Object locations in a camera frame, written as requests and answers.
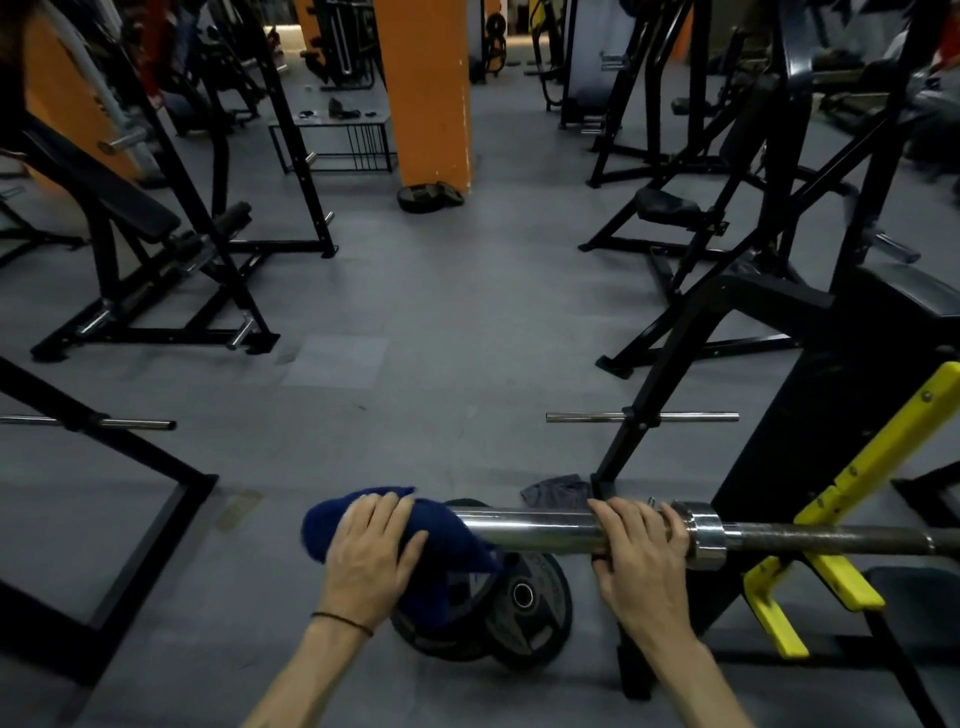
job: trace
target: orange wall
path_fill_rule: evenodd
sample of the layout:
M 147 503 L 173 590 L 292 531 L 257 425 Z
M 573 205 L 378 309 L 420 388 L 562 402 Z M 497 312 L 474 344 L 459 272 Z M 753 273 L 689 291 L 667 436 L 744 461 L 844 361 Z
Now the orange wall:
M 373 0 L 403 184 L 469 189 L 465 0 Z

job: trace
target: padded backrest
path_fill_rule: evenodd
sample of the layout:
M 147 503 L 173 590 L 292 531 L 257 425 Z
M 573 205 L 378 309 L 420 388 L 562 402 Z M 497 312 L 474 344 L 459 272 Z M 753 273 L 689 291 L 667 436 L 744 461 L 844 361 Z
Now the padded backrest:
M 180 226 L 177 215 L 35 116 L 28 114 L 21 138 L 27 164 L 67 191 L 88 190 L 111 218 L 147 242 L 157 243 Z
M 750 96 L 727 132 L 727 138 L 720 146 L 719 153 L 719 157 L 733 172 L 747 170 L 767 137 L 771 123 L 770 111 L 779 87 L 779 78 L 763 74 L 754 81 L 749 90 L 744 91 Z

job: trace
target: gray cloth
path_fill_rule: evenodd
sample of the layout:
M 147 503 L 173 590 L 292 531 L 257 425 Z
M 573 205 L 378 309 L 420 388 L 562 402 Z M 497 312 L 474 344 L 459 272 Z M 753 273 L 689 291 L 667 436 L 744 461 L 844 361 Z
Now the gray cloth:
M 576 473 L 551 477 L 520 491 L 520 497 L 528 508 L 563 508 L 571 511 L 586 511 L 587 498 L 592 495 L 590 484 Z

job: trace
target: right hand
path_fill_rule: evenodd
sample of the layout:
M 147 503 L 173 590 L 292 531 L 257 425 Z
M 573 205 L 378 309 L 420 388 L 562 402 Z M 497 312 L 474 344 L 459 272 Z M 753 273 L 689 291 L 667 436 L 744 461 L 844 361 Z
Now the right hand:
M 686 600 L 690 536 L 684 520 L 666 504 L 661 515 L 620 497 L 592 499 L 589 506 L 610 544 L 593 560 L 600 594 L 636 646 L 654 661 L 697 644 Z

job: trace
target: black weight bench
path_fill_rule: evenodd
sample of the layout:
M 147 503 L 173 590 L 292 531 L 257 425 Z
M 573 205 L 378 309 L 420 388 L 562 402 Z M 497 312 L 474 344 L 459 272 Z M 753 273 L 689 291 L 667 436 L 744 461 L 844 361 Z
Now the black weight bench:
M 960 576 L 910 567 L 866 576 L 887 602 L 867 622 L 924 728 L 960 728 Z
M 228 248 L 230 239 L 250 223 L 250 205 L 237 203 L 212 220 L 207 218 L 206 231 L 175 234 L 180 227 L 178 215 L 32 115 L 26 115 L 19 133 L 4 140 L 3 147 L 62 186 L 84 211 L 100 289 L 96 301 L 31 349 L 34 360 L 62 361 L 67 349 L 86 343 L 220 345 L 232 350 L 243 346 L 248 353 L 273 348 L 279 336 L 263 322 L 245 283 L 266 256 L 254 253 L 238 270 Z M 119 272 L 114 225 L 140 263 L 124 278 Z M 160 251 L 148 255 L 144 243 Z M 132 326 L 198 272 L 218 287 L 184 327 Z M 242 314 L 239 328 L 209 328 L 230 300 Z

